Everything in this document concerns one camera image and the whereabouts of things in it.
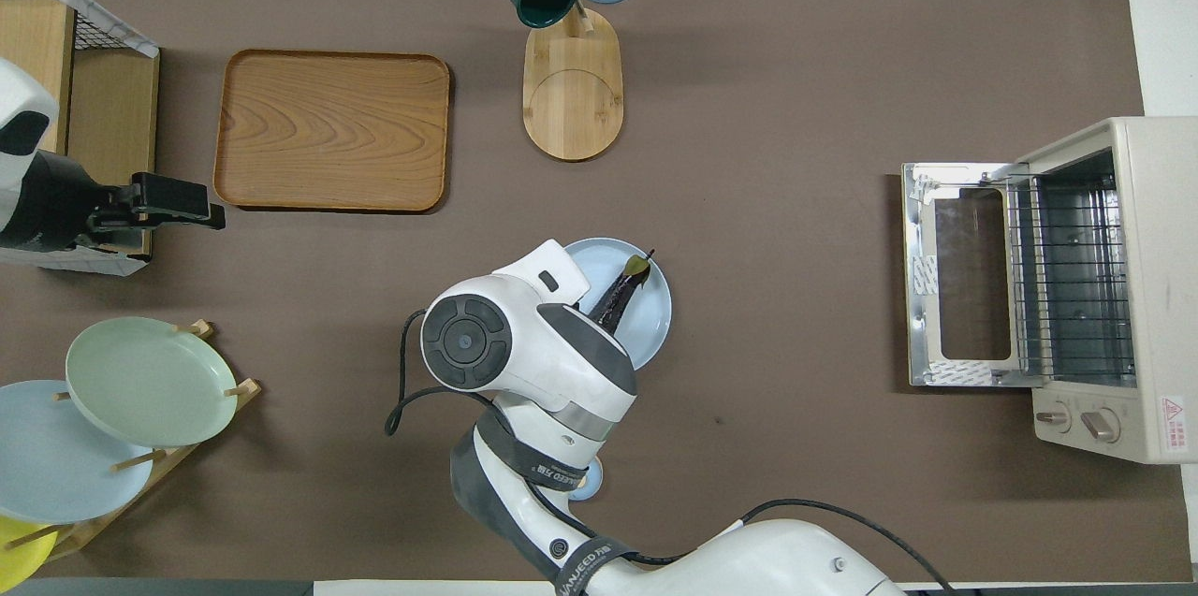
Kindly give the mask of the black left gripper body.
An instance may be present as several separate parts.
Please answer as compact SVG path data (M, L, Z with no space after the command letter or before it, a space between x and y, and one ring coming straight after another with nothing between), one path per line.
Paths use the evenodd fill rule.
M132 225L119 188L95 182L75 161L37 150L22 177L1 246L29 252L97 247L117 228Z

